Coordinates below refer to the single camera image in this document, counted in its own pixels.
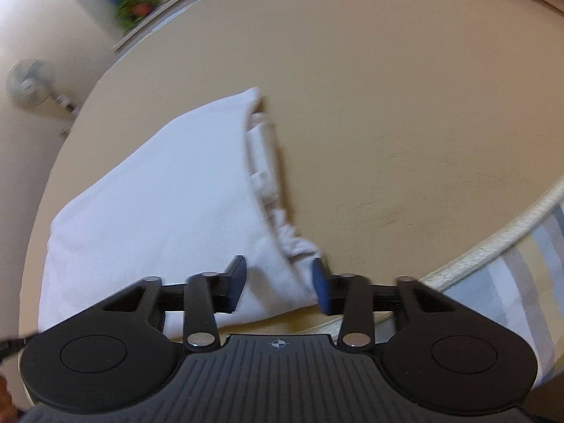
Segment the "green plant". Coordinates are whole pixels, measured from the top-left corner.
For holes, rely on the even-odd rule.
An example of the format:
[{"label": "green plant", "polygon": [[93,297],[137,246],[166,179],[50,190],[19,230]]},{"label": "green plant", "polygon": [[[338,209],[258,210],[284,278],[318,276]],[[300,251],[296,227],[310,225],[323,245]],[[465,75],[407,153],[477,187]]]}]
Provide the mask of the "green plant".
[{"label": "green plant", "polygon": [[148,4],[151,9],[154,9],[160,2],[161,0],[122,0],[117,7],[117,17],[127,32],[139,24],[141,20],[145,19],[145,16],[134,14],[134,8],[136,6]]}]

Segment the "ribbed black surface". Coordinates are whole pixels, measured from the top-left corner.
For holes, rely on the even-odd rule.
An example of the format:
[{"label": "ribbed black surface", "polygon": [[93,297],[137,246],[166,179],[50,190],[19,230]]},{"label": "ribbed black surface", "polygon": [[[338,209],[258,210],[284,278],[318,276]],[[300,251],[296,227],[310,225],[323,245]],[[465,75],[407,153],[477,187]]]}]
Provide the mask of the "ribbed black surface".
[{"label": "ribbed black surface", "polygon": [[517,410],[469,418],[421,408],[391,388],[370,357],[341,352],[333,347],[328,336],[232,336],[216,352],[187,357],[162,390],[127,409],[104,415],[70,415],[40,404],[22,420],[24,423],[469,421],[525,423],[530,420]]}]

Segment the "circular pad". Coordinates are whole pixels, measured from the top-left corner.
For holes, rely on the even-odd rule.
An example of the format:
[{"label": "circular pad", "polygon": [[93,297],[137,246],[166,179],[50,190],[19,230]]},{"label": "circular pad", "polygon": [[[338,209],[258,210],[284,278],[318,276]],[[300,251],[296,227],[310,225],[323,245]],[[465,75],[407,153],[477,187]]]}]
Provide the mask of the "circular pad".
[{"label": "circular pad", "polygon": [[125,343],[115,337],[84,336],[67,343],[61,361],[69,369],[90,374],[113,369],[127,353]]},{"label": "circular pad", "polygon": [[460,374],[477,374],[492,367],[497,351],[477,337],[450,336],[433,345],[433,359],[446,370]]},{"label": "circular pad", "polygon": [[34,401],[98,413],[153,394],[176,362],[174,344],[131,313],[92,310],[33,339],[20,369]]}]

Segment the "wall fan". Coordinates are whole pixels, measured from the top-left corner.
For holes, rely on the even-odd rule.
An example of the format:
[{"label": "wall fan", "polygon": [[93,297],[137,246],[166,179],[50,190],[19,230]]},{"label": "wall fan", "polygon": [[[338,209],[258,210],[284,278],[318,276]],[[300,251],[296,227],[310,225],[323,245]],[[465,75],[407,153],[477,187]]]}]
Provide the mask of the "wall fan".
[{"label": "wall fan", "polygon": [[80,108],[69,97],[53,90],[53,71],[41,60],[21,60],[8,73],[6,93],[12,103],[20,108],[34,108],[48,98],[69,112],[78,115]]}]

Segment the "white cloth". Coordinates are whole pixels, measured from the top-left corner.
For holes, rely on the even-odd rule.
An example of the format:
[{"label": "white cloth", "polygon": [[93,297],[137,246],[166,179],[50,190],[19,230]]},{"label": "white cloth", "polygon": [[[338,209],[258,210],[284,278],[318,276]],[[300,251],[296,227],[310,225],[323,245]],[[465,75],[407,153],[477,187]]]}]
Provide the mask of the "white cloth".
[{"label": "white cloth", "polygon": [[[146,276],[178,284],[247,260],[237,310],[249,323],[316,302],[316,247],[295,237],[280,206],[276,139],[253,114],[258,89],[190,111],[163,127],[51,225],[38,327],[46,330]],[[182,333],[182,314],[165,334]]]}]

